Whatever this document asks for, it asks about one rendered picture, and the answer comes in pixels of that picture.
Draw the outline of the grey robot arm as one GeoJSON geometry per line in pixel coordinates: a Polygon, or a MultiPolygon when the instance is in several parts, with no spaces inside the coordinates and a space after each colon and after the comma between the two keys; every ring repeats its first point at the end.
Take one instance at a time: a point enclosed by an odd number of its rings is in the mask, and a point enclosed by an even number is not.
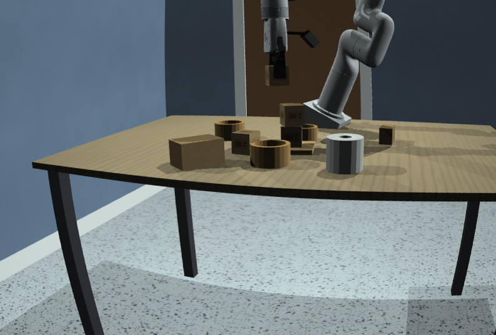
{"type": "MultiPolygon", "coordinates": [[[[264,17],[289,17],[288,1],[261,0],[264,17]]],[[[344,31],[334,63],[319,100],[312,105],[320,112],[336,119],[344,119],[342,112],[359,72],[359,61],[376,68],[383,60],[394,33],[394,22],[382,12],[385,0],[360,0],[354,23],[370,33],[372,38],[353,29],[344,31]],[[358,60],[359,61],[358,61],[358,60]]]]}

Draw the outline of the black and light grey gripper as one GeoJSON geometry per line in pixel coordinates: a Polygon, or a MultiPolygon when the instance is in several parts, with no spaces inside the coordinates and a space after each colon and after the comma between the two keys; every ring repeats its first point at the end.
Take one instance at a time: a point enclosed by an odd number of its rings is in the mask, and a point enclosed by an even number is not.
{"type": "Polygon", "coordinates": [[[274,79],[285,79],[288,17],[262,17],[264,22],[264,52],[269,53],[269,65],[274,66],[274,79]],[[281,37],[282,36],[282,37],[281,37]]]}

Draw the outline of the tan roll of packing tape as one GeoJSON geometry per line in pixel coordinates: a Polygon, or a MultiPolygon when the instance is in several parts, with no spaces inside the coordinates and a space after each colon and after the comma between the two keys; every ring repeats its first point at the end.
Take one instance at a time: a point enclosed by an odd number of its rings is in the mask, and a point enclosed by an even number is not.
{"type": "Polygon", "coordinates": [[[250,165],[261,169],[284,168],[290,165],[290,142],[264,139],[250,143],[250,165]]]}

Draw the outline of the brown rectangular block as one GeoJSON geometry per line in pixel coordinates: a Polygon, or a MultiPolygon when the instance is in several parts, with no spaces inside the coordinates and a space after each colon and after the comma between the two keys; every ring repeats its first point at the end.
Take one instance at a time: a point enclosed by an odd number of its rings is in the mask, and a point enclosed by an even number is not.
{"type": "Polygon", "coordinates": [[[224,138],[211,134],[169,139],[170,164],[181,171],[225,164],[224,138]]]}

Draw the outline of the tan wooden ring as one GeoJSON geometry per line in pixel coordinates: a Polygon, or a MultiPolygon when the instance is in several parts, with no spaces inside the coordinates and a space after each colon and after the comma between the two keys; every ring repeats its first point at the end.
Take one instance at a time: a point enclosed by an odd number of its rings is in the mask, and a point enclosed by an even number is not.
{"type": "Polygon", "coordinates": [[[241,120],[217,121],[214,124],[215,136],[224,138],[225,141],[231,141],[231,133],[245,129],[245,121],[241,120]]]}
{"type": "Polygon", "coordinates": [[[302,141],[317,141],[317,126],[306,124],[302,127],[302,141]]]}

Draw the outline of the grey cylinder with center hole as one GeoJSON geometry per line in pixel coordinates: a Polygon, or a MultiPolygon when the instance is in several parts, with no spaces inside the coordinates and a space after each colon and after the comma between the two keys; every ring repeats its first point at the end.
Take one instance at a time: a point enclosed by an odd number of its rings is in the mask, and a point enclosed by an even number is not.
{"type": "Polygon", "coordinates": [[[326,171],[355,174],[363,170],[364,137],[359,134],[330,134],[326,137],[326,171]]]}

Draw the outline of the brown cardboard box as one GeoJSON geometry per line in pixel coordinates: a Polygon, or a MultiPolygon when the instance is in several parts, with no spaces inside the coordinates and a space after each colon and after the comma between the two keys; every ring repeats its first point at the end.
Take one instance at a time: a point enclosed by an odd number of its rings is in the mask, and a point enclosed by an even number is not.
{"type": "Polygon", "coordinates": [[[280,127],[281,140],[289,141],[291,148],[302,147],[302,126],[280,127]]]}
{"type": "Polygon", "coordinates": [[[232,154],[250,156],[250,143],[258,140],[260,140],[260,131],[242,129],[232,132],[232,154]]]}
{"type": "Polygon", "coordinates": [[[280,124],[284,127],[305,126],[305,105],[301,103],[280,104],[280,124]]]}
{"type": "Polygon", "coordinates": [[[265,85],[268,86],[289,86],[289,66],[286,68],[285,79],[274,79],[274,66],[265,66],[265,85]]]}

